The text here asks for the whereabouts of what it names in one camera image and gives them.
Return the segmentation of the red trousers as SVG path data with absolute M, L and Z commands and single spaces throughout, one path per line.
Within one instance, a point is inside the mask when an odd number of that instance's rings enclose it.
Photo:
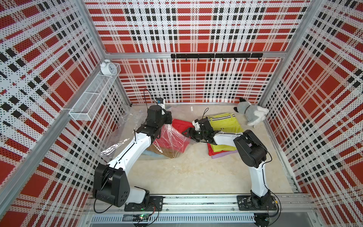
M 174 119 L 172 124 L 163 126 L 160 138 L 156 139 L 153 144 L 160 148 L 172 148 L 182 154 L 188 147 L 196 143 L 182 134 L 183 131 L 192 126 L 190 122 Z
M 211 145 L 207 144 L 208 146 L 208 154 L 209 156 L 215 156 L 219 155 L 225 152 L 228 152 L 228 150 L 225 150 L 225 145 Z

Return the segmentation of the purple trousers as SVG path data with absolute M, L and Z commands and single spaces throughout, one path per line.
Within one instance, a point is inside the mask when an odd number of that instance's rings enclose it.
M 224 156 L 227 156 L 227 155 L 230 155 L 230 154 L 235 154 L 237 153 L 238 151 L 237 150 L 234 150 L 234 151 L 224 151 L 224 152 L 218 152 L 218 153 L 215 153 L 214 155 L 212 155 L 211 157 L 213 159 L 218 159 L 218 158 L 221 158 L 221 157 L 224 157 Z

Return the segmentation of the lime green trousers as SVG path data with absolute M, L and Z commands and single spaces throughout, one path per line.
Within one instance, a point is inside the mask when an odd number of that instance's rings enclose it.
M 241 133 L 244 130 L 239 124 L 235 114 L 223 113 L 207 117 L 214 130 L 228 133 Z M 225 145 L 225 150 L 234 151 L 236 147 Z

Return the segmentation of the clear plastic vacuum bag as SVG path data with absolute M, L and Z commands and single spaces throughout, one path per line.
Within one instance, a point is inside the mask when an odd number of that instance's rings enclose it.
M 129 143 L 134 142 L 135 131 L 145 122 L 147 110 L 126 107 L 119 127 L 106 137 L 100 148 L 100 156 L 108 161 L 121 155 Z M 155 141 L 144 148 L 137 160 L 175 159 L 196 142 L 183 133 L 193 125 L 190 122 L 173 118 L 172 124 L 165 124 Z

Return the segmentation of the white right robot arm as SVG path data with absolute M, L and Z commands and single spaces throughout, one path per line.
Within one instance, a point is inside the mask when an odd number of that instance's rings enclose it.
M 235 147 L 243 163 L 248 166 L 251 177 L 251 205 L 256 210 L 262 210 L 273 201 L 271 190 L 266 185 L 265 163 L 267 148 L 251 130 L 241 133 L 214 130 L 207 118 L 195 120 L 193 127 L 182 134 L 196 142 L 211 145 L 227 145 Z

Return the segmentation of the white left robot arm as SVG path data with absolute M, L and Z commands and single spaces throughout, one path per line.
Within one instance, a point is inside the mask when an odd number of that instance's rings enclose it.
M 106 165 L 99 164 L 94 173 L 93 198 L 111 206 L 122 207 L 133 204 L 146 210 L 150 204 L 150 194 L 146 189 L 131 187 L 128 174 L 155 139 L 160 138 L 165 124 L 172 123 L 172 114 L 164 104 L 156 104 L 147 109 L 145 122 L 136 130 L 133 139 L 116 158 Z

